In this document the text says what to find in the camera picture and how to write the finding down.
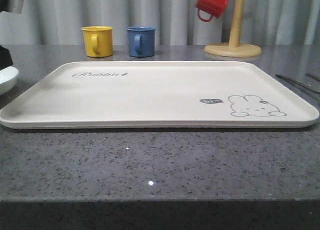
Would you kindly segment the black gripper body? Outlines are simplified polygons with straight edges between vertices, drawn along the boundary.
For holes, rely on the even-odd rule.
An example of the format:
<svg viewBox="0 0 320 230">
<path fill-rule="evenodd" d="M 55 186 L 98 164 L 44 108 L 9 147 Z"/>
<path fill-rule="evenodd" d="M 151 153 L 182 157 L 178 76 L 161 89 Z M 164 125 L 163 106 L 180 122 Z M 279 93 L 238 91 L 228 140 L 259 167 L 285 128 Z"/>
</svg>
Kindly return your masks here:
<svg viewBox="0 0 320 230">
<path fill-rule="evenodd" d="M 0 46 L 0 70 L 13 65 L 10 51 L 3 46 Z"/>
</svg>

